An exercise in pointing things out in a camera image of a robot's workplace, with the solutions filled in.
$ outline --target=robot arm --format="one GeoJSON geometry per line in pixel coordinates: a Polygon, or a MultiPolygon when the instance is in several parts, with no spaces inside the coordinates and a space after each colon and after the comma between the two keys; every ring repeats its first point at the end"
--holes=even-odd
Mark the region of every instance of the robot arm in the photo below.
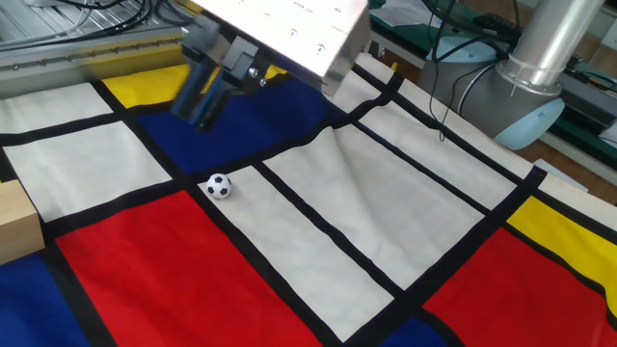
{"type": "Polygon", "coordinates": [[[201,131],[230,97],[265,86],[270,65],[333,95],[370,37],[366,0],[194,2],[204,13],[184,29],[191,72],[172,112],[201,131]]]}

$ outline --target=fabric mat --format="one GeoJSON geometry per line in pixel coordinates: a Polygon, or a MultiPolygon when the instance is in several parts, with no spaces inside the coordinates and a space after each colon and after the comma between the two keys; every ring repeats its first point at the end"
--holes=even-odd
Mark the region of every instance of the fabric mat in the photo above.
{"type": "Polygon", "coordinates": [[[207,133],[169,112],[186,71],[0,101],[46,243],[0,266],[0,345],[617,346],[615,207],[369,56],[207,133]]]}

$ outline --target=soccer ball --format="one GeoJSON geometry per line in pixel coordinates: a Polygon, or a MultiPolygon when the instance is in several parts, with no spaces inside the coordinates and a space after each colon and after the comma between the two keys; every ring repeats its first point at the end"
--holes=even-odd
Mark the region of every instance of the soccer ball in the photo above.
{"type": "Polygon", "coordinates": [[[231,193],[231,180],[222,173],[215,173],[205,183],[205,190],[214,199],[224,199],[231,193]]]}

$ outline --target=yellow fabric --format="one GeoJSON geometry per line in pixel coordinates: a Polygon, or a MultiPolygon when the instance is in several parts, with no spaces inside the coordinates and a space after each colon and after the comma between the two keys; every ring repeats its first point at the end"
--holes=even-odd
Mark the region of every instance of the yellow fabric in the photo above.
{"type": "MultiPolygon", "coordinates": [[[[116,96],[118,101],[128,109],[134,106],[153,105],[173,100],[188,73],[189,67],[186,65],[165,67],[128,76],[109,78],[103,80],[103,83],[116,96]]],[[[280,73],[286,73],[286,71],[278,67],[270,67],[266,73],[266,78],[270,79],[280,73]]],[[[211,80],[204,90],[209,88],[211,80]]]]}
{"type": "Polygon", "coordinates": [[[604,287],[608,308],[617,314],[617,246],[530,198],[508,223],[553,251],[585,277],[604,287]]]}

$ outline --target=wooden block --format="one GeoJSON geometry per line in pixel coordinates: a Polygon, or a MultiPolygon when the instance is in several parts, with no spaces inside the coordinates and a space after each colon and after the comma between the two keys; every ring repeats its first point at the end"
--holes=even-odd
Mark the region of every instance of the wooden block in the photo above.
{"type": "Polygon", "coordinates": [[[0,264],[43,248],[39,214],[19,181],[0,184],[0,264]]]}

